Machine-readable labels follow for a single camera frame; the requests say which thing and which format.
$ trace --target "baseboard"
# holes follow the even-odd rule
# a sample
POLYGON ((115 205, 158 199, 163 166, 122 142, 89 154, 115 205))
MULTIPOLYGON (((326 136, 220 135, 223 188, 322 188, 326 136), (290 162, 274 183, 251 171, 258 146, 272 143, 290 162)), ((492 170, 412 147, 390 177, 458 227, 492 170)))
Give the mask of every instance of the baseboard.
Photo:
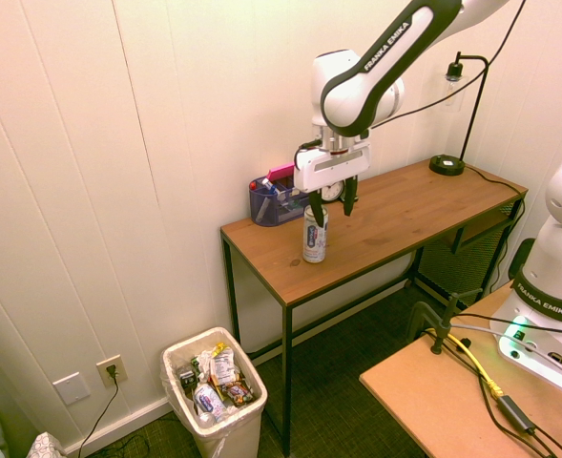
MULTIPOLYGON (((141 410, 122 418, 118 422, 108 425, 95 432, 92 437, 88 440, 85 446, 81 449, 81 456, 86 457, 101 448, 118 441, 122 437, 127 436, 131 432, 150 424, 152 421, 158 419, 159 417, 166 415, 173 408, 168 404, 166 398, 160 399, 159 401, 149 404, 148 406, 142 408, 141 410)), ((65 447, 69 458, 76 458, 77 452, 81 447, 81 442, 77 444, 72 444, 71 446, 65 447)))

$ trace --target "small clock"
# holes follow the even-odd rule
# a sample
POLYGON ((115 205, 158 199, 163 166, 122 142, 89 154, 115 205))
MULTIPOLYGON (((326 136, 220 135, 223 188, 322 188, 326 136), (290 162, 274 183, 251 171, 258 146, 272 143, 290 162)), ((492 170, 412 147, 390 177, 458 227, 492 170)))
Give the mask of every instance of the small clock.
POLYGON ((336 181, 335 183, 330 184, 329 186, 323 186, 321 188, 321 200, 323 202, 333 202, 334 200, 336 200, 342 195, 343 190, 344 190, 343 180, 336 181))

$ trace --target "lamp base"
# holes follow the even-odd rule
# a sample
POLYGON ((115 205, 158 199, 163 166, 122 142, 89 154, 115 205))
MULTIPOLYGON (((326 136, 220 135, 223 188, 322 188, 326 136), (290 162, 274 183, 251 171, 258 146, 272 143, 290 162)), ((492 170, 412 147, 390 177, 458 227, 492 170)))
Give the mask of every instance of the lamp base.
POLYGON ((455 177, 465 170, 465 162, 458 157, 438 155, 429 161, 429 169, 440 175, 455 177))

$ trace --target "wooden tabletop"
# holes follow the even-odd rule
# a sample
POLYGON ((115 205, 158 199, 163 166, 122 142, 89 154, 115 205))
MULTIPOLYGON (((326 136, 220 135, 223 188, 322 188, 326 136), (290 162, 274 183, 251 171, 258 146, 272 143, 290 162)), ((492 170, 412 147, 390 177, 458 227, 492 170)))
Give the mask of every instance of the wooden tabletop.
MULTIPOLYGON (((509 294, 506 285, 470 307, 469 312, 490 316, 509 294)), ((486 320, 455 320, 489 327, 486 320)), ((503 359, 492 335, 457 328, 451 333, 471 340, 469 349, 490 377, 562 445, 562 390, 503 359)), ((362 374, 361 382, 431 458, 536 457, 493 424, 476 376, 445 349, 442 355, 431 353, 432 344, 429 336, 422 337, 362 374)), ((513 431, 494 403, 492 410, 500 423, 513 431)), ((562 456, 557 447, 551 448, 562 456)))
POLYGON ((303 219, 277 227, 243 219, 221 227, 221 233, 277 300, 292 306, 516 200, 507 186, 489 183, 469 169, 458 177, 437 175, 428 169, 428 160, 366 179, 359 183, 358 195, 350 217, 340 202, 327 205, 327 247, 320 263, 302 258, 303 219))

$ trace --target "can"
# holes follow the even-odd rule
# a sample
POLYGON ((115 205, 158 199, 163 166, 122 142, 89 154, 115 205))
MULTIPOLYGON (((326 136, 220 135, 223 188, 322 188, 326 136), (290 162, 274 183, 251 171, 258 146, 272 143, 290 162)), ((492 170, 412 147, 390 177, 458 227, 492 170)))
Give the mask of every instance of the can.
POLYGON ((227 417, 223 401, 217 392, 208 384, 202 384, 194 391, 194 400, 205 412, 212 413, 218 423, 227 417))
POLYGON ((215 415, 209 412, 200 413, 198 417, 200 419, 201 427, 211 427, 217 422, 217 420, 215 419, 215 415))
POLYGON ((321 262, 325 259, 325 246, 327 245, 327 223, 329 215, 323 207, 323 227, 315 220, 312 207, 308 205, 303 212, 303 253, 307 262, 321 262))

